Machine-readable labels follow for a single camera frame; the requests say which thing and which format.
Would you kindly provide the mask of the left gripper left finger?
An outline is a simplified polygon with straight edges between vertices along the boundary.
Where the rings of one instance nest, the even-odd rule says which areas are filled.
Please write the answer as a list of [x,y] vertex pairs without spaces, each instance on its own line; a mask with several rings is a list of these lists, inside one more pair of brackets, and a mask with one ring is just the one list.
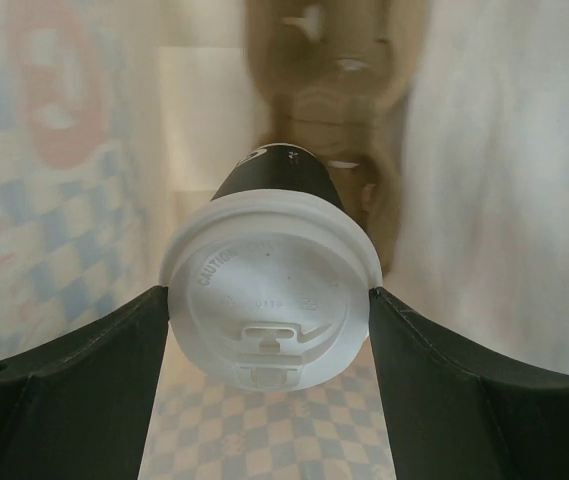
[[0,479],[135,479],[168,334],[168,290],[0,360]]

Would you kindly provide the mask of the blue checkered paper bag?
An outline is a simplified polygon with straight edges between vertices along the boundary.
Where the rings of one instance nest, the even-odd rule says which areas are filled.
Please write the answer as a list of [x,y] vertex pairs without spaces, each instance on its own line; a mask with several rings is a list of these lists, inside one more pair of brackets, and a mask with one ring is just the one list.
[[[234,167],[297,145],[262,138],[245,2],[0,1],[0,360],[165,287]],[[375,288],[569,375],[569,1],[428,2]],[[263,392],[193,365],[168,311],[135,479],[399,479],[370,329],[336,377]]]

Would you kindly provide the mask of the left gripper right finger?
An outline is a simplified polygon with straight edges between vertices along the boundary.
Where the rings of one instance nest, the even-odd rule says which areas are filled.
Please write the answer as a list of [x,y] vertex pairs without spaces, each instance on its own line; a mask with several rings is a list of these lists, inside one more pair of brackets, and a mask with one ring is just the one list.
[[383,288],[370,342],[399,479],[569,479],[569,375],[511,359]]

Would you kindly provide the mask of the black paper coffee cup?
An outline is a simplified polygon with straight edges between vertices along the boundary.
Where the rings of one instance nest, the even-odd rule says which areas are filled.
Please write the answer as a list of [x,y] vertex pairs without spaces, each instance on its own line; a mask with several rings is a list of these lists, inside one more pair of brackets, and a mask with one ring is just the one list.
[[251,190],[306,193],[345,212],[327,168],[297,145],[276,143],[258,147],[234,167],[212,199]]

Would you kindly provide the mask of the white plastic cup lid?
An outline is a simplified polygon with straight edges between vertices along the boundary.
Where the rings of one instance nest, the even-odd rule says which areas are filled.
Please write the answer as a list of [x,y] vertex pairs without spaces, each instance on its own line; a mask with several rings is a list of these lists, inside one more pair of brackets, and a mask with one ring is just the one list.
[[336,377],[357,357],[382,271],[369,237],[338,207],[252,190],[185,222],[159,281],[193,365],[236,388],[288,392]]

